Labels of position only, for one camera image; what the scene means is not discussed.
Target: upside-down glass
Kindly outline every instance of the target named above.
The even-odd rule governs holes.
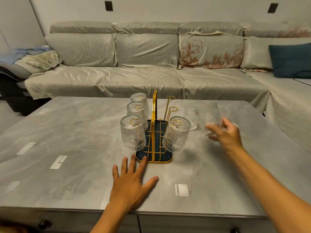
[[[190,122],[181,116],[174,116],[169,119],[162,144],[170,152],[182,152],[190,131]]]
[[[200,127],[205,134],[211,134],[212,132],[205,128],[206,124],[221,125],[221,117],[218,109],[217,101],[208,101],[204,106],[200,108]]]
[[[147,113],[145,112],[145,106],[142,103],[131,102],[127,106],[127,114],[128,115],[135,115],[142,118],[142,124],[144,130],[148,128],[148,118]]]
[[[128,115],[120,120],[122,141],[131,151],[138,151],[146,145],[146,137],[142,126],[142,119],[138,116]]]
[[[187,105],[184,108],[184,117],[191,123],[190,130],[194,130],[199,123],[199,107],[196,105]]]
[[[147,117],[149,116],[149,105],[148,105],[147,96],[145,93],[143,92],[134,93],[131,95],[130,99],[131,99],[131,102],[138,102],[138,103],[142,103],[143,105],[145,105]]]

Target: black knob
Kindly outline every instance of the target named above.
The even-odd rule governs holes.
[[[43,219],[39,223],[38,227],[41,230],[45,230],[46,228],[50,228],[52,226],[52,223],[49,220]]]
[[[238,227],[233,228],[230,233],[241,233]]]

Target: human hand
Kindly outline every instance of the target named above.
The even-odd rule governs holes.
[[[124,207],[125,212],[137,208],[159,180],[158,176],[154,176],[146,184],[141,184],[141,177],[145,170],[146,163],[147,157],[145,156],[135,171],[136,159],[133,154],[128,170],[127,157],[123,158],[120,177],[117,165],[114,165],[112,168],[114,184],[110,194],[110,202],[121,203],[119,206]]]
[[[207,124],[206,128],[214,133],[214,135],[210,135],[209,138],[219,141],[226,153],[232,158],[237,152],[243,150],[240,130],[227,118],[222,118],[222,125],[227,131],[224,131],[220,126],[215,124]]]

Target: throw pillow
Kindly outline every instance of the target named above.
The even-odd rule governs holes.
[[[270,45],[269,52],[276,78],[311,78],[311,43]]]

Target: person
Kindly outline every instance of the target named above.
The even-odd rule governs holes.
[[[264,167],[258,164],[243,148],[239,129],[228,119],[223,118],[223,130],[214,124],[206,125],[213,132],[210,139],[219,141],[227,155],[241,172],[245,181],[257,197],[280,233],[311,232],[311,206],[287,190]],[[151,178],[145,185],[141,176],[146,166],[146,157],[135,171],[135,155],[132,155],[127,170],[127,158],[124,157],[121,175],[117,166],[112,169],[114,184],[102,217],[91,233],[117,232],[125,215],[137,208],[147,194],[154,188],[159,178]]]

